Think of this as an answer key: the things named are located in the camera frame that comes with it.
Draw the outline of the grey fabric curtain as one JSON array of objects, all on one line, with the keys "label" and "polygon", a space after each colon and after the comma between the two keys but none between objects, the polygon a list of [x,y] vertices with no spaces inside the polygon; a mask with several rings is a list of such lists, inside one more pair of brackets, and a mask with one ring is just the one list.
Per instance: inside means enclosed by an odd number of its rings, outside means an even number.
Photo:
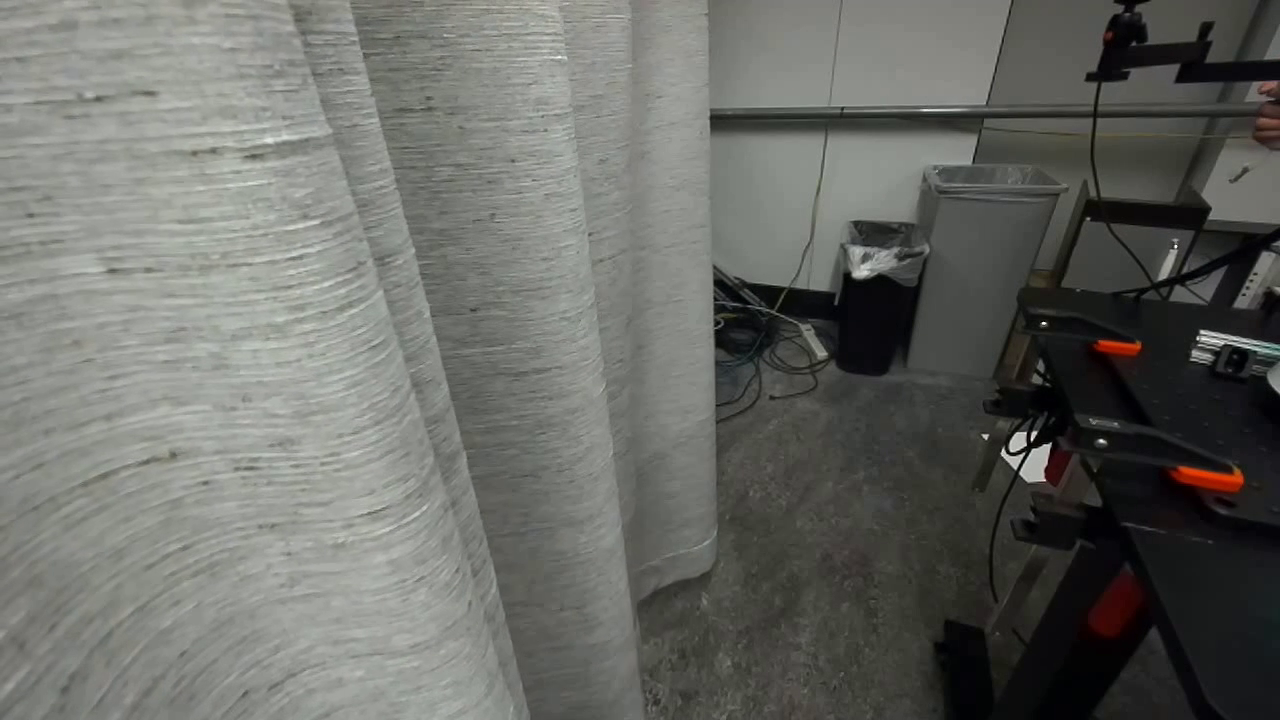
[{"label": "grey fabric curtain", "polygon": [[0,720],[646,720],[709,0],[0,0]]}]

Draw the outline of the black small trash bin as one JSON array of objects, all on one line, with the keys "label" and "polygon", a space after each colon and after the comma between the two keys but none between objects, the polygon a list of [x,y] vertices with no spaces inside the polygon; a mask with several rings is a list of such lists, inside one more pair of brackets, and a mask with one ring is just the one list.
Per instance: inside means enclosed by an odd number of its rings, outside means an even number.
[{"label": "black small trash bin", "polygon": [[836,261],[836,363],[883,374],[913,335],[927,244],[913,225],[854,218]]}]

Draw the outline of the grey tall trash bin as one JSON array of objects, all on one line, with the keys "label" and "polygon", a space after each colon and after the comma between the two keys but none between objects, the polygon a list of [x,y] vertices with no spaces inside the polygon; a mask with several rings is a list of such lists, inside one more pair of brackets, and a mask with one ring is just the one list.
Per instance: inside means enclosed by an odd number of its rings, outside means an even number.
[{"label": "grey tall trash bin", "polygon": [[934,163],[918,235],[927,249],[909,369],[991,374],[1018,294],[1040,256],[1063,182],[1032,163]]}]

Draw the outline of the orange black clamp far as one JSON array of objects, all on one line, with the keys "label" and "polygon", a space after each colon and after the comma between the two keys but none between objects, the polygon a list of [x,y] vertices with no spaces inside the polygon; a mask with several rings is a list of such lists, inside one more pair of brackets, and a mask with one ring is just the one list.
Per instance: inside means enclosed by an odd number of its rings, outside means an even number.
[{"label": "orange black clamp far", "polygon": [[1135,360],[1143,353],[1140,335],[1134,335],[1129,329],[1116,329],[1109,321],[1095,321],[1089,310],[1032,306],[1028,325],[1032,325],[1037,347],[1046,356],[1089,353],[1089,356],[1103,356],[1103,360]]}]

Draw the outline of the orange black clamp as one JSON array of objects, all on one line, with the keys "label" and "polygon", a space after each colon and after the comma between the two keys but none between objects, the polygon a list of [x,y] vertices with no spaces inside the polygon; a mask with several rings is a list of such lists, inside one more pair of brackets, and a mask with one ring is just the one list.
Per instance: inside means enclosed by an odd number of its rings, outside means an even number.
[{"label": "orange black clamp", "polygon": [[1037,347],[1046,356],[1089,353],[1089,356],[1103,356],[1103,360],[1135,360],[1143,353],[1140,335],[1134,335],[1129,329],[1116,329],[1109,321],[1095,321],[1089,310],[1032,306],[1028,325],[1032,325]]},{"label": "orange black clamp", "polygon": [[1249,487],[1245,469],[1197,449],[1186,434],[1171,434],[1154,425],[1072,413],[1050,388],[1018,383],[1002,388],[984,413],[991,421],[1013,421],[1013,432],[1002,440],[1005,457],[1032,457],[1046,445],[1070,445],[1075,457],[1095,462],[1135,462],[1161,469],[1171,484],[1202,497],[1239,497]]}]

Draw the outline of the black work table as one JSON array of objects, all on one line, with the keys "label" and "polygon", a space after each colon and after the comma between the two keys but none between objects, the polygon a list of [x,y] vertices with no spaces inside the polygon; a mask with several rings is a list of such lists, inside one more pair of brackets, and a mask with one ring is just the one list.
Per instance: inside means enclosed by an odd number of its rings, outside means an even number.
[{"label": "black work table", "polygon": [[[1135,360],[1037,347],[1028,310],[1070,306],[1143,339]],[[953,619],[938,641],[950,720],[1089,720],[1140,642],[1158,641],[1197,720],[1280,720],[1280,531],[1277,531],[1277,325],[1261,310],[1019,294],[1037,383],[1072,413],[1164,426],[1245,469],[1239,497],[1202,497],[1161,469],[1095,462],[1046,445],[1061,481],[1028,497],[1013,534],[1061,547],[1046,617],[1010,674],[987,633]]]}]

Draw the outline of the orange black clamp near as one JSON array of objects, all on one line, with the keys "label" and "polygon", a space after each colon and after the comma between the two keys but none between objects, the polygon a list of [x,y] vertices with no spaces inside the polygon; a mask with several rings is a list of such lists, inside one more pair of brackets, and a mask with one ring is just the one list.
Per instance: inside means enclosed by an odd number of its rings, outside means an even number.
[{"label": "orange black clamp near", "polygon": [[1186,434],[1171,434],[1154,425],[1072,413],[1050,388],[1018,383],[1002,388],[984,413],[991,421],[1013,421],[1013,432],[1002,440],[1005,457],[1032,457],[1046,445],[1070,445],[1075,457],[1095,462],[1135,462],[1161,469],[1171,484],[1202,497],[1239,497],[1249,487],[1245,469],[1197,449]]}]

